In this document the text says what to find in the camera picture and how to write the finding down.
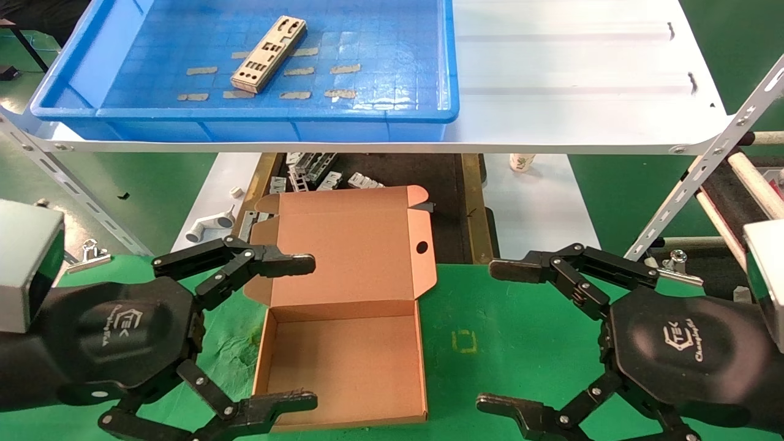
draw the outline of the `metal bracket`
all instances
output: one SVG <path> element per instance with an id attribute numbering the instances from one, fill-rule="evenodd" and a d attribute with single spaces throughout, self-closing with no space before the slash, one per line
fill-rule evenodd
<path id="1" fill-rule="evenodd" d="M 699 189 L 705 179 L 724 161 L 732 148 L 743 138 L 751 126 L 759 119 L 773 101 L 784 91 L 784 55 L 773 65 L 773 68 L 754 89 L 749 98 L 740 107 L 740 111 L 724 132 L 716 137 L 710 146 L 694 161 L 689 173 L 670 192 L 666 201 L 656 211 L 654 217 L 645 226 L 634 244 L 626 251 L 624 257 L 638 261 L 651 246 L 664 228 L 681 211 L 681 209 Z"/>
<path id="2" fill-rule="evenodd" d="M 7 118 L 0 122 L 0 132 L 8 135 L 11 144 L 20 148 L 25 156 L 35 163 L 36 166 L 40 167 L 52 180 L 57 182 L 87 213 L 92 214 L 120 243 L 128 247 L 131 253 L 140 256 L 153 255 L 152 251 L 128 228 L 123 227 L 122 222 L 109 214 L 103 204 L 98 201 L 98 198 L 54 154 L 39 147 L 33 141 L 33 139 L 37 140 L 38 138 L 30 137 L 24 131 L 17 129 Z"/>
<path id="3" fill-rule="evenodd" d="M 98 241 L 95 239 L 87 239 L 82 244 L 82 261 L 73 264 L 65 270 L 68 274 L 84 271 L 86 269 L 95 268 L 97 266 L 108 264 L 111 262 L 111 254 L 106 249 L 98 247 Z"/>
<path id="4" fill-rule="evenodd" d="M 250 241 L 250 231 L 256 222 L 264 222 L 272 215 L 269 213 L 260 213 L 258 211 L 246 211 L 240 224 L 240 232 L 238 238 L 244 242 Z"/>

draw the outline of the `yellow marking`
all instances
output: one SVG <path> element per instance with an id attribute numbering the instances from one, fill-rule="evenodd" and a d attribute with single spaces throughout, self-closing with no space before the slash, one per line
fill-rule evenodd
<path id="1" fill-rule="evenodd" d="M 458 335 L 470 335 L 471 336 L 471 347 L 470 348 L 458 348 L 457 347 L 457 336 Z M 452 331 L 452 350 L 455 352 L 459 352 L 461 354 L 476 354 L 477 353 L 477 335 L 471 330 L 459 330 L 457 332 Z"/>

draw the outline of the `metal screw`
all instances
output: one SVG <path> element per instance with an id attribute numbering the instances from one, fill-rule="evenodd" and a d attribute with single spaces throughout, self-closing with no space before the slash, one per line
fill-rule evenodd
<path id="1" fill-rule="evenodd" d="M 672 250 L 670 251 L 670 259 L 676 264 L 683 264 L 688 259 L 688 256 L 686 256 L 683 250 Z"/>

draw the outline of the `green floor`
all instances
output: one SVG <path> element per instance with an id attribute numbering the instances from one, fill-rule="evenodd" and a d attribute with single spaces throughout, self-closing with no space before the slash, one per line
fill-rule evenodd
<path id="1" fill-rule="evenodd" d="M 145 282 L 151 277 L 150 259 L 125 256 L 63 281 L 67 286 L 78 286 L 104 280 Z M 187 286 L 192 289 L 204 277 L 189 279 Z M 625 292 L 604 283 L 599 286 L 613 298 Z M 669 280 L 662 280 L 659 288 L 675 297 L 700 295 L 693 286 Z M 490 279 L 487 268 L 481 266 L 439 265 L 438 283 L 419 300 L 419 309 L 429 407 L 426 424 L 297 432 L 247 440 L 518 441 L 522 438 L 512 420 L 476 410 L 474 400 L 479 393 L 518 396 L 561 408 L 603 372 L 596 342 L 599 323 L 590 321 L 552 286 L 499 282 Z M 264 310 L 261 304 L 235 294 L 207 313 L 208 332 L 198 364 L 232 399 L 250 393 Z M 326 400 L 319 403 L 328 405 Z M 111 441 L 114 438 L 96 427 L 108 407 L 56 406 L 0 414 L 0 439 Z M 202 426 L 211 416 L 209 408 L 185 385 L 146 406 L 140 414 L 189 430 Z M 748 428 L 687 423 L 705 441 L 781 439 Z M 583 427 L 596 441 L 628 439 L 659 430 L 654 421 L 637 414 L 618 396 L 610 398 Z"/>
<path id="2" fill-rule="evenodd" d="M 691 27 L 719 88 L 724 106 L 733 112 L 781 54 L 784 42 L 784 2 L 779 0 L 681 0 Z M 36 35 L 35 45 L 52 49 L 50 38 Z M 51 60 L 53 53 L 44 53 Z M 25 71 L 37 66 L 10 34 L 0 33 L 0 64 Z M 41 78 L 26 73 L 13 82 L 0 82 L 0 103 L 20 111 Z M 784 129 L 784 103 L 766 112 L 754 129 Z M 756 152 L 771 151 L 756 149 Z M 187 215 L 215 155 L 210 154 L 77 154 L 60 155 L 143 242 L 158 253 L 169 249 Z M 690 163 L 689 158 L 662 156 L 570 157 L 601 245 L 622 253 Z M 142 188 L 142 182 L 151 188 Z M 122 201 L 118 195 L 128 192 Z M 142 192 L 150 195 L 141 197 Z M 110 250 L 118 242 L 77 207 L 38 167 L 0 140 L 0 198 L 32 202 L 46 197 L 69 213 L 69 250 L 91 235 Z M 704 213 L 689 202 L 665 235 L 715 235 Z"/>

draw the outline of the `white shelf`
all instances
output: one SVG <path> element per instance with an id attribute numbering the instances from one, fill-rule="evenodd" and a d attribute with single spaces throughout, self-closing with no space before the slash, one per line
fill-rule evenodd
<path id="1" fill-rule="evenodd" d="M 62 125 L 37 134 L 78 151 L 666 154 L 726 126 L 678 0 L 454 0 L 454 13 L 461 110 L 443 143 L 98 142 Z"/>

